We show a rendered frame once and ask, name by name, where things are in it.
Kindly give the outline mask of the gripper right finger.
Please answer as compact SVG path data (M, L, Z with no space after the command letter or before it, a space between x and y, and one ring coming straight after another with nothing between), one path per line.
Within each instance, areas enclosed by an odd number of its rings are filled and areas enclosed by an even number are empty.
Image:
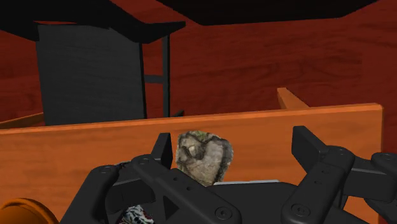
M306 172L281 209L282 224L368 224L344 211L348 197L365 200L387 224L397 224L397 154L357 157L327 146L307 127L293 127L291 152Z

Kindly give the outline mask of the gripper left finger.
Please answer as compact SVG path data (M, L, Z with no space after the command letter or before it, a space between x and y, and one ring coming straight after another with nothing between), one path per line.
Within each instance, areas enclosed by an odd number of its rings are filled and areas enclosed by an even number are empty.
M118 209L153 203L156 224L242 224L240 211L178 169L171 168L169 133L158 135L150 154L133 158L123 171L131 174L136 199L124 199ZM92 169L74 196L60 224L110 224L106 197L118 181L120 168L103 165Z

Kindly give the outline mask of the grey beige lumpy rock figure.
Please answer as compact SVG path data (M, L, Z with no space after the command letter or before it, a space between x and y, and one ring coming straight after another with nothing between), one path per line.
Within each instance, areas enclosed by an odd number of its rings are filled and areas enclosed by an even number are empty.
M229 141L199 130L178 136L177 168L204 186L222 182L233 160Z

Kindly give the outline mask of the black white red patterned object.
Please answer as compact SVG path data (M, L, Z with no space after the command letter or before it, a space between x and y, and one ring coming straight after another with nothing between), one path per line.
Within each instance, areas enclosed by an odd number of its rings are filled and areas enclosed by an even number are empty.
M126 209L116 224L155 224L155 222L140 205L136 205Z

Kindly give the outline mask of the orange wooden furniture piece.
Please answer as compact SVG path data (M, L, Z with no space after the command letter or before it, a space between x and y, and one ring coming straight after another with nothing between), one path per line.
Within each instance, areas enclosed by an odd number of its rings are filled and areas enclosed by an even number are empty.
M0 130L0 205L35 199L61 218L93 168L151 152L161 132L176 140L201 130L228 140L234 157L226 181L299 183L305 173L291 154L295 125L359 157L381 150L380 104L310 107L286 88L277 96L278 110Z

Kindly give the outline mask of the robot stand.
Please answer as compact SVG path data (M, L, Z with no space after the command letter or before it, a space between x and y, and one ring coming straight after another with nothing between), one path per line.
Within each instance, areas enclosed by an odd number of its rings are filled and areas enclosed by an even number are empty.
M112 29L39 25L46 125L145 119L143 50Z

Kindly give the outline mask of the orange round object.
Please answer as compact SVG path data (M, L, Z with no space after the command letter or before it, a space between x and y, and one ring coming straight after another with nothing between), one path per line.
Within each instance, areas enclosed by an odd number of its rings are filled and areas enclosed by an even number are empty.
M59 224L59 221L42 203L17 198L0 206L0 224Z

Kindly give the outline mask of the black table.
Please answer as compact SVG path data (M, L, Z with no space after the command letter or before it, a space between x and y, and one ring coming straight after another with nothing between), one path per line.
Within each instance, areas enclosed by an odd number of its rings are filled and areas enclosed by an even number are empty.
M139 44L160 39L163 75L146 74L144 77L147 83L163 85L163 114L171 116L170 35L184 28L186 22L145 23L111 0L0 0L0 30L38 41L40 21L110 28Z

